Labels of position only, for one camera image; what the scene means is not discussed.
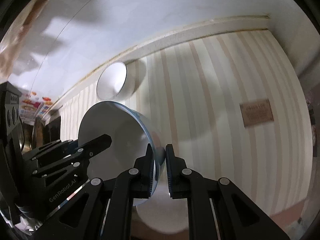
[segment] striped tablecloth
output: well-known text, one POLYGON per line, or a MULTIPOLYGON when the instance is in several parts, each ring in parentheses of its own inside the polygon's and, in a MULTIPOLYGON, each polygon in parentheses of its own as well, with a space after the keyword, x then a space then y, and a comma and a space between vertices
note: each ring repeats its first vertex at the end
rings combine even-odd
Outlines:
MULTIPOLYGON (((136 91, 121 102, 150 120, 176 155, 204 177, 230 178, 269 215, 303 200, 312 134, 294 69, 271 32, 215 35, 128 65, 136 91), (244 128, 239 104, 270 101, 274 122, 244 128)), ((77 139, 97 82, 60 110, 61 140, 77 139)))

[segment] white wall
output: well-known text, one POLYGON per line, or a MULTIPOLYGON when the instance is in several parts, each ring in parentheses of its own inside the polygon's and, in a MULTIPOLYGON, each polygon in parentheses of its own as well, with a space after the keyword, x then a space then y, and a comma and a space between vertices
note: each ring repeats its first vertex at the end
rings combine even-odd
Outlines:
POLYGON ((9 80, 55 101, 100 64, 148 38, 206 19, 265 14, 300 73, 320 39, 293 0, 50 0, 9 80), (293 44, 304 44, 303 58, 293 44))

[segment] round metal pivot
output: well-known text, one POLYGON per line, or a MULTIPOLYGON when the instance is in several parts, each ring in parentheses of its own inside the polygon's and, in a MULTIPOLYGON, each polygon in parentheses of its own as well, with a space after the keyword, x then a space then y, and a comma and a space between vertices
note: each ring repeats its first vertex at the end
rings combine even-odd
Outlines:
POLYGON ((221 178, 219 181, 222 185, 228 185, 230 182, 230 180, 227 178, 221 178))
POLYGON ((130 173, 131 175, 136 175, 138 172, 139 172, 139 170, 136 169, 136 168, 132 168, 132 169, 129 170, 129 173, 130 173))
POLYGON ((192 170, 190 170, 190 169, 183 169, 183 170, 182 170, 182 173, 183 173, 184 175, 190 175, 190 174, 192 173, 192 170))
POLYGON ((94 178, 91 180, 91 184, 94 185, 94 186, 97 186, 101 183, 101 180, 98 179, 98 178, 94 178))

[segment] black cable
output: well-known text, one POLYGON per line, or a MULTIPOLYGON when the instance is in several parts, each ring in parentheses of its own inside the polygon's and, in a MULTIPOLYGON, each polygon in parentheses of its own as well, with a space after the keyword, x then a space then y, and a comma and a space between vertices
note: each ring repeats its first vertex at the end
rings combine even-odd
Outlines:
POLYGON ((21 130, 22 130, 22 145, 21 145, 21 152, 22 152, 22 150, 24 148, 25 138, 24 138, 24 130, 23 130, 23 126, 22 126, 22 120, 21 120, 20 116, 19 116, 19 119, 20 119, 21 130))

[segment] brown label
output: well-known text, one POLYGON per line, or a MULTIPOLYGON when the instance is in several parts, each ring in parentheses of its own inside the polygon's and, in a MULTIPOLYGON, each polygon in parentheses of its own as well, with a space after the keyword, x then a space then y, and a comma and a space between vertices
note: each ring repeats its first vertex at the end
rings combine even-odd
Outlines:
POLYGON ((273 121, 269 99, 240 104, 244 127, 273 121))

